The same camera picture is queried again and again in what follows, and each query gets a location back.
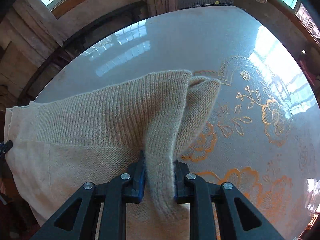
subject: silver bolt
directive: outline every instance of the silver bolt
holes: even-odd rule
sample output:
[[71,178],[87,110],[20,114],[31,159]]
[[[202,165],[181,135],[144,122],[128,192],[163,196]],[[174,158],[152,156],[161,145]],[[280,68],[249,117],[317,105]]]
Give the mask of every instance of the silver bolt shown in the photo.
[[122,173],[120,177],[121,177],[121,179],[125,179],[125,180],[130,179],[130,174],[129,173]]
[[186,177],[187,177],[187,179],[195,179],[196,175],[193,173],[188,173]]
[[224,187],[225,189],[232,189],[232,188],[233,188],[233,185],[232,185],[230,182],[226,182],[226,183],[223,184],[223,187]]
[[83,187],[85,189],[91,189],[93,187],[93,184],[91,182],[86,182],[83,184]]

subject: sweater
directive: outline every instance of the sweater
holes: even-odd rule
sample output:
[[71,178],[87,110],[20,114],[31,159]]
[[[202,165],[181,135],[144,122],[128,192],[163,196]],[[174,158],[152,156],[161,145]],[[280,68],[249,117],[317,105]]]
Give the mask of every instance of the sweater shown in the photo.
[[197,137],[220,81],[186,70],[141,78],[52,103],[8,108],[4,141],[20,195],[42,225],[85,182],[125,172],[144,150],[143,202],[127,206],[127,239],[188,239],[188,208],[174,201],[173,162]]

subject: folded fabric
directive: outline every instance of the folded fabric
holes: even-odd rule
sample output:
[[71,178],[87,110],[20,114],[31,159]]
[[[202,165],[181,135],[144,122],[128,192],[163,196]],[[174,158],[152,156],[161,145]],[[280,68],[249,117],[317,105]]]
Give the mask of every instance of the folded fabric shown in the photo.
[[220,85],[166,71],[8,108],[4,140],[13,148],[6,160],[20,195],[42,225],[84,182],[110,181],[143,149],[148,184],[143,203],[128,205],[127,238],[188,238],[188,210],[173,198],[173,162],[202,130]]

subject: glossy tabletop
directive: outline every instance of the glossy tabletop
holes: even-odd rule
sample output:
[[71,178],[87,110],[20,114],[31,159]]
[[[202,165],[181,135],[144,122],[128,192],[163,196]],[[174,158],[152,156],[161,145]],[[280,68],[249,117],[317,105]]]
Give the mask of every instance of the glossy tabletop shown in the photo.
[[186,9],[126,27],[75,58],[36,102],[174,69],[223,84],[179,158],[207,181],[232,182],[286,239],[298,237],[319,204],[320,110],[289,52],[243,10]]

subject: triangular cutout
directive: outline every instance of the triangular cutout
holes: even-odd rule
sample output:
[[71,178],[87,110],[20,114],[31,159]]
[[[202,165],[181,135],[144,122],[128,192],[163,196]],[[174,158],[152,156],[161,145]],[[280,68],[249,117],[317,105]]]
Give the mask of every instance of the triangular cutout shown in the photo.
[[240,198],[235,198],[234,201],[244,231],[249,231],[262,225],[261,221],[252,213]]
[[71,231],[76,222],[76,217],[81,205],[82,199],[77,198],[64,212],[63,214],[54,222],[54,226],[61,228],[66,231]]

